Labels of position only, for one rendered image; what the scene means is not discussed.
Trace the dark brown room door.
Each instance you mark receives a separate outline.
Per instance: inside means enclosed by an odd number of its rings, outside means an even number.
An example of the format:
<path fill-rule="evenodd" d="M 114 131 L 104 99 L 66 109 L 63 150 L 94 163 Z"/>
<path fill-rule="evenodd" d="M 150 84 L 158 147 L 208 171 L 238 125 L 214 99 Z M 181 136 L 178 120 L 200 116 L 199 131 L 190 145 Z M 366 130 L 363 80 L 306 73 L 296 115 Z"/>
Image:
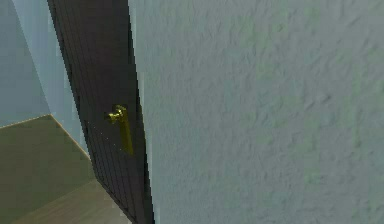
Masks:
<path fill-rule="evenodd" d="M 98 182 L 132 224 L 155 224 L 129 0 L 47 0 Z M 127 109 L 134 154 L 118 124 Z"/>

